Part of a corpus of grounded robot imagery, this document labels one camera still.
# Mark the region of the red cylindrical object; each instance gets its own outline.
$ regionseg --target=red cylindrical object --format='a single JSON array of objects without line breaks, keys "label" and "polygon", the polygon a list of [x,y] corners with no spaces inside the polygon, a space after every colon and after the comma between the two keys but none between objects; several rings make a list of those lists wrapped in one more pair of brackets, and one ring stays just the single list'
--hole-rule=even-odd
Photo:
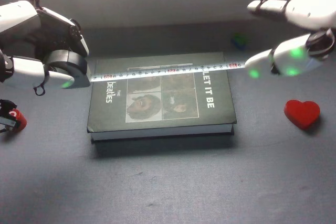
[{"label": "red cylindrical object", "polygon": [[16,120],[19,122],[18,127],[13,127],[13,132],[20,132],[26,127],[27,120],[19,110],[13,109],[12,111],[10,111],[10,115],[15,116]]}]

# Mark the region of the gray background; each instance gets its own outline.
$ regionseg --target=gray background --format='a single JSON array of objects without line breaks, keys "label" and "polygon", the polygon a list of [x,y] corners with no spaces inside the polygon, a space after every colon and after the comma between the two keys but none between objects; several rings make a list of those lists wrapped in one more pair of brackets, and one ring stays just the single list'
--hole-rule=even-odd
[{"label": "gray background", "polygon": [[[234,31],[246,52],[230,45]],[[255,22],[86,30],[96,57],[230,52],[247,59],[300,34]],[[17,51],[25,49],[13,47]],[[91,88],[36,97],[0,86],[28,119],[0,136],[0,223],[334,223],[336,60],[295,78],[250,79],[229,72],[234,136],[194,136],[92,145],[86,132]],[[303,132],[283,114],[290,99],[321,108]]]}]

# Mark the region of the green light spot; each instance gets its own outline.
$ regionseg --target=green light spot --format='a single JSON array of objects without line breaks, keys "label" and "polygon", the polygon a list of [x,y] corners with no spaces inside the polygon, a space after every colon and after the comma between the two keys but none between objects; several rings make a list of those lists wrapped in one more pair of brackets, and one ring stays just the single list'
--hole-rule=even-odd
[{"label": "green light spot", "polygon": [[290,55],[293,58],[301,59],[304,57],[305,53],[303,52],[301,48],[295,48],[290,51]]},{"label": "green light spot", "polygon": [[253,78],[253,79],[257,79],[257,78],[259,78],[259,76],[260,76],[259,72],[258,72],[257,70],[255,70],[255,69],[251,69],[251,70],[249,71],[249,75],[250,75],[251,78]]},{"label": "green light spot", "polygon": [[300,71],[296,68],[289,68],[287,69],[287,75],[289,76],[296,76],[300,73]]},{"label": "green light spot", "polygon": [[65,89],[65,88],[68,88],[70,87],[71,85],[73,84],[73,81],[67,81],[65,83],[62,84],[62,88]]}]

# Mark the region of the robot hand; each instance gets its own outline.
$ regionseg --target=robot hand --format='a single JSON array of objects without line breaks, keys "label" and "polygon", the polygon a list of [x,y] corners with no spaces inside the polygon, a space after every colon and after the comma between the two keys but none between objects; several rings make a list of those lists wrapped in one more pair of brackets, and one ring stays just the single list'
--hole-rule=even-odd
[{"label": "robot hand", "polygon": [[[39,5],[39,0],[0,6],[0,82],[15,88],[72,89],[90,86],[88,47],[79,24]],[[7,56],[19,40],[35,46],[35,59]]]},{"label": "robot hand", "polygon": [[255,0],[247,9],[253,15],[286,21],[313,31],[287,40],[246,61],[251,77],[269,73],[295,76],[320,65],[333,51],[336,28],[336,2],[327,0]]}]

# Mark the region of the heart-shaped object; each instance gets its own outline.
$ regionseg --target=heart-shaped object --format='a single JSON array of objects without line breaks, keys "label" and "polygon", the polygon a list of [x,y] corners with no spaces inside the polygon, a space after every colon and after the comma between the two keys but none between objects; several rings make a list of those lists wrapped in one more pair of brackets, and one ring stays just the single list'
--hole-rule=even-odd
[{"label": "heart-shaped object", "polygon": [[284,113],[294,125],[306,130],[319,118],[320,107],[312,101],[290,100],[286,103]]}]

